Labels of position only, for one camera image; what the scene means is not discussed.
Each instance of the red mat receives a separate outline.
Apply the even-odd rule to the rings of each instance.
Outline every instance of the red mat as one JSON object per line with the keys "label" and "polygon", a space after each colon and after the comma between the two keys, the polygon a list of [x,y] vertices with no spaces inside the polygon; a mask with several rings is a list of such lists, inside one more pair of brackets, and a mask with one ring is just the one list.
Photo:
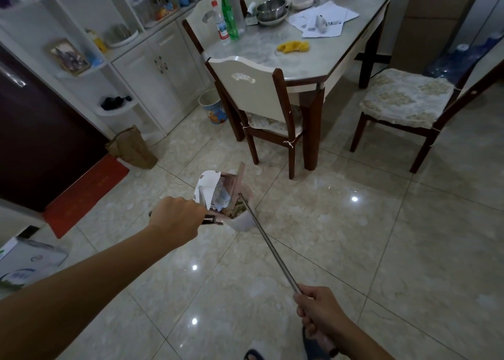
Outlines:
{"label": "red mat", "polygon": [[58,238],[64,236],[115,185],[129,169],[107,154],[42,213]]}

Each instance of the yellow cloth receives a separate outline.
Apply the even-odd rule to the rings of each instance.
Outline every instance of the yellow cloth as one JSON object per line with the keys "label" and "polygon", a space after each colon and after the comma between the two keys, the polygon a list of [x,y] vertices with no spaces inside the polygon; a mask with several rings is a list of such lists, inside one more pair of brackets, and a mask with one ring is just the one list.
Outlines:
{"label": "yellow cloth", "polygon": [[307,41],[288,41],[280,44],[277,51],[288,53],[292,51],[307,52],[310,49],[310,44]]}

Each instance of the chair seat cushion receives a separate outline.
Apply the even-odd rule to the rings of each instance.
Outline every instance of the chair seat cushion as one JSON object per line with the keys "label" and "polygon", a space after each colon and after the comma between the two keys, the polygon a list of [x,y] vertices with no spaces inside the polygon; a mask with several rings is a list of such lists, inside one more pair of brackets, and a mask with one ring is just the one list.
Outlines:
{"label": "chair seat cushion", "polygon": [[[301,109],[299,106],[291,105],[292,116],[294,118],[295,134],[296,137],[303,131],[303,115],[301,114]],[[267,131],[288,136],[287,124],[285,122],[277,121],[272,118],[260,116],[258,114],[253,114],[250,112],[245,112],[247,118],[249,119],[249,125],[254,129],[266,129]]]}
{"label": "chair seat cushion", "polygon": [[431,128],[443,113],[453,89],[446,79],[388,69],[371,80],[360,107],[379,120]]}

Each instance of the hand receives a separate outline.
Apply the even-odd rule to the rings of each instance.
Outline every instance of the hand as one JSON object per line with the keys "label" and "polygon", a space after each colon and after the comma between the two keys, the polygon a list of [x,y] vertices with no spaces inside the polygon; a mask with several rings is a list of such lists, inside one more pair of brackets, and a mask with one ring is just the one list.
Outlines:
{"label": "hand", "polygon": [[165,235],[176,249],[198,236],[206,212],[193,200],[165,197],[152,210],[148,226]]}
{"label": "hand", "polygon": [[310,336],[317,330],[324,332],[339,345],[339,339],[354,323],[345,315],[329,287],[311,287],[299,284],[304,295],[296,293],[297,315]]}

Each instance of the slipper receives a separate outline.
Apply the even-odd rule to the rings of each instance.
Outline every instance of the slipper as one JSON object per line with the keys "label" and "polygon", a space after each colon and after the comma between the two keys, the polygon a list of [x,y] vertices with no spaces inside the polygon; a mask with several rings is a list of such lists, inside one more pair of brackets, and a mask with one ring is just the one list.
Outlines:
{"label": "slipper", "polygon": [[308,360],[331,360],[331,357],[320,348],[317,339],[308,339],[306,337],[306,328],[303,327],[303,344]]}
{"label": "slipper", "polygon": [[243,357],[243,360],[249,360],[249,355],[254,356],[257,360],[264,360],[264,357],[262,357],[261,354],[255,349],[249,349]]}

